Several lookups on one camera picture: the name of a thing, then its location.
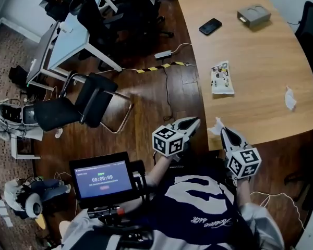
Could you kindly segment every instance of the white robot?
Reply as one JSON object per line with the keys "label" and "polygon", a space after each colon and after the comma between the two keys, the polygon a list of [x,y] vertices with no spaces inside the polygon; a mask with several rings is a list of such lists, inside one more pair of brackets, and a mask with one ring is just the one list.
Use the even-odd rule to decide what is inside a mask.
{"label": "white robot", "polygon": [[198,117],[178,119],[167,126],[160,126],[152,134],[153,149],[164,156],[178,154],[188,147],[189,139],[200,126]]}
{"label": "white robot", "polygon": [[232,174],[237,179],[255,175],[262,161],[257,149],[248,144],[242,134],[227,127],[221,130],[221,140]]}

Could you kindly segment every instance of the wooden table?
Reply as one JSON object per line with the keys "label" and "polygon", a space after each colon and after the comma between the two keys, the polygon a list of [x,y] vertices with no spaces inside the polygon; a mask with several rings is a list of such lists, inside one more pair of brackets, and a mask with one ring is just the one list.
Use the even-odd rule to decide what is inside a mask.
{"label": "wooden table", "polygon": [[[215,118],[242,133],[250,144],[285,138],[313,129],[313,75],[297,38],[269,0],[179,0],[194,49],[207,127]],[[271,21],[250,30],[237,10],[261,4]],[[223,26],[209,36],[198,28],[211,18]],[[211,67],[230,62],[234,96],[211,94]],[[294,112],[285,91],[294,91]],[[208,132],[209,150],[221,149]]]}

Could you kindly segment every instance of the baseboard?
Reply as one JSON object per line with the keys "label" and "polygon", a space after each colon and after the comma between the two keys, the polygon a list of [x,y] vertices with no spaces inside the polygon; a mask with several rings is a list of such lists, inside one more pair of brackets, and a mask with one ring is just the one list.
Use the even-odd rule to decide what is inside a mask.
{"label": "baseboard", "polygon": [[36,34],[34,34],[33,32],[31,31],[28,31],[27,29],[17,25],[16,23],[6,19],[6,18],[1,18],[0,19],[0,25],[1,24],[4,24],[8,27],[10,27],[11,29],[13,29],[14,31],[17,31],[18,33],[22,34],[24,37],[36,42],[36,43],[39,43],[40,42],[40,37]]}

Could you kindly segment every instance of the black smartphone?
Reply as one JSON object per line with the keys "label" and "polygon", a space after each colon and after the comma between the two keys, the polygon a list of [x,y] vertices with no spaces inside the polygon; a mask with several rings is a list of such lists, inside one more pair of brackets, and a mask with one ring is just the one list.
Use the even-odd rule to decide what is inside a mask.
{"label": "black smartphone", "polygon": [[220,28],[222,23],[217,19],[211,19],[201,27],[199,27],[199,31],[204,33],[205,35],[209,35],[214,32],[216,29]]}

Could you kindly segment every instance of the monitor screen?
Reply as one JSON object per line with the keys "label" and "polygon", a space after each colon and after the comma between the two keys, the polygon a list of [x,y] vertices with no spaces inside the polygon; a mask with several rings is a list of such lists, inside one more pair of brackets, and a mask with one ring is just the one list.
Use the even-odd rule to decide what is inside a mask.
{"label": "monitor screen", "polygon": [[125,161],[74,169],[81,198],[132,189]]}

